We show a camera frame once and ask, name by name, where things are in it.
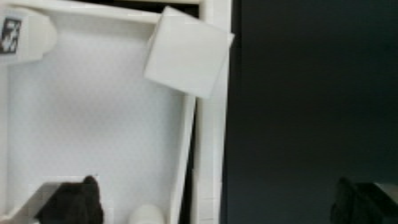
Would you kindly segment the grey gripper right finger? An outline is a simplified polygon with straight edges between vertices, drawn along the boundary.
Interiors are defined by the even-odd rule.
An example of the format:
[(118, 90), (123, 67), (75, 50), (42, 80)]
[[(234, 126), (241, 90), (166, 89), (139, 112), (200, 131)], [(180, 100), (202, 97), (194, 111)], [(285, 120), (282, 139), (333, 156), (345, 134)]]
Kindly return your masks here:
[(398, 224), (398, 203), (376, 183), (340, 179), (331, 224)]

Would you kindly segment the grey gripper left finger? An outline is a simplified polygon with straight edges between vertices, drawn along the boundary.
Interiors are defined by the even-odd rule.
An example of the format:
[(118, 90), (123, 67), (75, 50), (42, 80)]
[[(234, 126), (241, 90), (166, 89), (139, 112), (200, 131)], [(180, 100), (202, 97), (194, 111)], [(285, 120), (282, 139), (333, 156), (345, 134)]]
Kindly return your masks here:
[(81, 182), (47, 182), (6, 224), (106, 224), (100, 184), (88, 176)]

